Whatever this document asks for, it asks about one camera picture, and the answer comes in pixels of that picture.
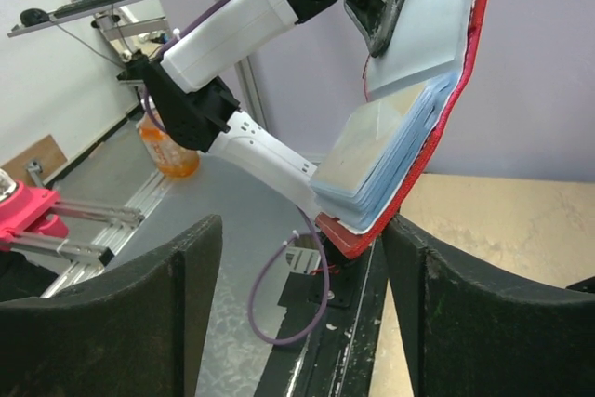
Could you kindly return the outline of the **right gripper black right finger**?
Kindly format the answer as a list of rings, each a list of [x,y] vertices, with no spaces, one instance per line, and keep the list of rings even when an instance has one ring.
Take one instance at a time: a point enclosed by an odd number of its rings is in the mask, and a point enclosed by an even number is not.
[[[416,396],[590,396],[594,296],[502,270],[406,218],[383,232]]]

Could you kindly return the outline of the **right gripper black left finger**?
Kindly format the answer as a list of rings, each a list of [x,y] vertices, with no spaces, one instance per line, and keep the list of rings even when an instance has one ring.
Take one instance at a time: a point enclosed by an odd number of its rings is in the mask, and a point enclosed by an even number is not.
[[[192,396],[222,254],[210,215],[50,298],[1,306],[5,396]]]

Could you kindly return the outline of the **clear plastic card sleeve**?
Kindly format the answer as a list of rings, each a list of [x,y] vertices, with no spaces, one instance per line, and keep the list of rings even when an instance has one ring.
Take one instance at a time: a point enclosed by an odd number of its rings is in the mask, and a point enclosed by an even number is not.
[[[462,71],[472,0],[404,0],[386,52],[369,60],[366,91],[382,99]]]

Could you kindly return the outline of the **red leather card holder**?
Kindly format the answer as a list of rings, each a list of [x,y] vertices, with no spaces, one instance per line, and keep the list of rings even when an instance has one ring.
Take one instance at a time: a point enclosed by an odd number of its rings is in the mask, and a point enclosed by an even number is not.
[[[481,38],[487,1],[472,0],[467,31],[467,48],[464,54],[462,74],[458,84],[445,103],[436,126],[431,130],[418,157],[404,178],[402,185],[371,229],[363,234],[355,234],[340,225],[337,220],[325,214],[317,217],[316,223],[319,228],[345,258],[354,259],[359,257],[382,233],[390,220],[400,211],[403,201],[419,180],[431,156],[434,154],[446,128],[451,111],[454,109],[457,100],[471,77]]]

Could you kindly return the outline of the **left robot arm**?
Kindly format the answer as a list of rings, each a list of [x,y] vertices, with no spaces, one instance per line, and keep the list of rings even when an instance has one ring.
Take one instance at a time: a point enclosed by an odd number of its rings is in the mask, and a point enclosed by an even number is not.
[[[219,0],[139,70],[145,106],[188,150],[238,165],[308,218],[321,208],[305,159],[257,129],[221,74],[275,37],[342,1],[371,56],[388,48],[404,0]]]

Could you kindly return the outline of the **pink plastic fixture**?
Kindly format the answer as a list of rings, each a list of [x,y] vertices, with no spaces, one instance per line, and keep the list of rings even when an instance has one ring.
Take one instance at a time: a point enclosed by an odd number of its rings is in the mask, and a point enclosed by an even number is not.
[[[24,233],[65,238],[69,229],[51,210],[59,201],[58,192],[17,180],[14,191],[1,200],[1,251],[9,251]]]

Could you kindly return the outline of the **orange plastic bottle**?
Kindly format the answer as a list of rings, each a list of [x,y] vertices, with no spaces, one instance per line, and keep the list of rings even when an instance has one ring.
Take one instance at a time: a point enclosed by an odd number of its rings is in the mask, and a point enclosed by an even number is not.
[[[194,174],[200,165],[198,152],[179,146],[159,130],[145,112],[138,125],[140,139],[157,169],[166,177],[184,179]]]

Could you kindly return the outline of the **grey desk shelf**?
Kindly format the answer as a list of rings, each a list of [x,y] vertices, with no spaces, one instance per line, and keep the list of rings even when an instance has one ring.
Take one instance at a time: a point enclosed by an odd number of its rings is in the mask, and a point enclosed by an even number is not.
[[[126,6],[140,1],[144,0],[76,0],[68,5],[59,7],[55,11],[48,12],[47,20],[42,21],[41,23],[31,26],[22,23],[15,25],[11,31],[7,33],[7,36],[13,38],[27,33],[33,33],[54,25],[79,20],[95,13],[100,13],[101,11],[109,11],[112,8]]]

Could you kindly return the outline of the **black computer mouse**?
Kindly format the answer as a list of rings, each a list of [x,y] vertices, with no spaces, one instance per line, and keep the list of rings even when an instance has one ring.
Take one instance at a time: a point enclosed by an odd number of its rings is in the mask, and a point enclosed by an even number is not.
[[[49,15],[40,8],[28,8],[20,13],[20,23],[23,27],[32,27],[49,22]]]

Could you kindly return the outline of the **aluminium frame rail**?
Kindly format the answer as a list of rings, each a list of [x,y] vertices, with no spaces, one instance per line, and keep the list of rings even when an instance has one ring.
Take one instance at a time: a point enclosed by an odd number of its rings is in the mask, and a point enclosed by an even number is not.
[[[163,174],[155,171],[131,196],[126,206],[136,208],[141,215],[147,218],[164,200],[172,185],[173,183]],[[139,227],[134,227],[132,224],[120,223],[116,220],[114,223],[105,224],[91,242],[95,245],[108,246],[117,256],[138,229]],[[53,297],[64,288],[82,283],[103,274],[103,272],[104,268],[101,265],[95,267],[93,264],[74,262],[47,288],[42,298]]]

